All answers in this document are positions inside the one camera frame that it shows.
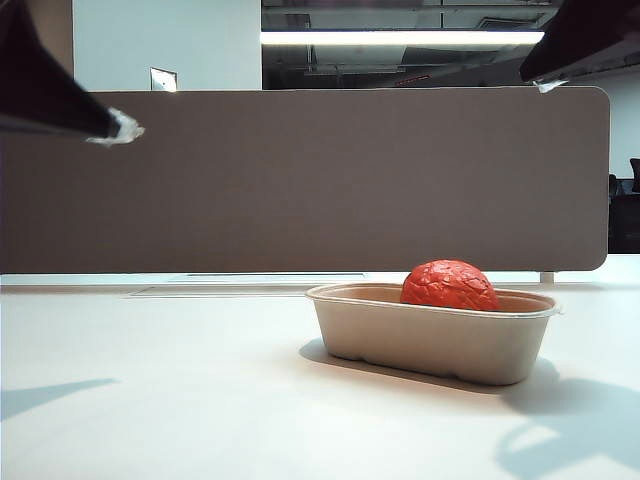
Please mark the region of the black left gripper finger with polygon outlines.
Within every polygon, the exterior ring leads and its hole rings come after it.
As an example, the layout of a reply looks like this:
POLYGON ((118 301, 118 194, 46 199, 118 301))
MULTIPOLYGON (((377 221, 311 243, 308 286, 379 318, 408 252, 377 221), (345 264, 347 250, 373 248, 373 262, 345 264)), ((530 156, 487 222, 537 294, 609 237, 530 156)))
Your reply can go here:
POLYGON ((128 144, 145 129, 102 105, 42 44, 24 1, 1 3, 1 130, 128 144))

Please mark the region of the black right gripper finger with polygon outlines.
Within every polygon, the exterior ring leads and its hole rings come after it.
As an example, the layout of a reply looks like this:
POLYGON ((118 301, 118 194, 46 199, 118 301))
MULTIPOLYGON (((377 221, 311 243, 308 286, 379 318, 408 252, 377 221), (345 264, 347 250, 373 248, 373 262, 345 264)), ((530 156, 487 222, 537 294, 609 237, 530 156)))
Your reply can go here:
POLYGON ((562 2, 519 75, 544 91, 638 63, 638 0, 573 0, 562 2))

